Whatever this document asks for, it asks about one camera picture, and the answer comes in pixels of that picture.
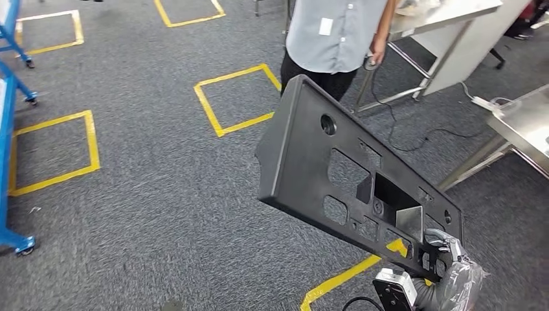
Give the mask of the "person's left hand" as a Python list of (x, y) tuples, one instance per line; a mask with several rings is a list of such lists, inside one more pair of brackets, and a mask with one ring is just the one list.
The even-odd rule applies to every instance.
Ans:
[(375, 36), (370, 46), (372, 53), (370, 57), (370, 65), (379, 65), (385, 56), (387, 39), (383, 36)]

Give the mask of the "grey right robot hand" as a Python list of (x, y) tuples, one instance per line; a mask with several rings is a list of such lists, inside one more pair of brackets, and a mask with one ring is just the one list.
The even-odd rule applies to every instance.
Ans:
[(431, 228), (425, 230), (425, 235), (432, 237), (430, 245), (450, 254), (451, 265), (439, 282), (426, 287), (424, 294), (418, 294), (423, 299), (421, 309), (472, 310), (489, 273), (470, 258), (456, 237)]

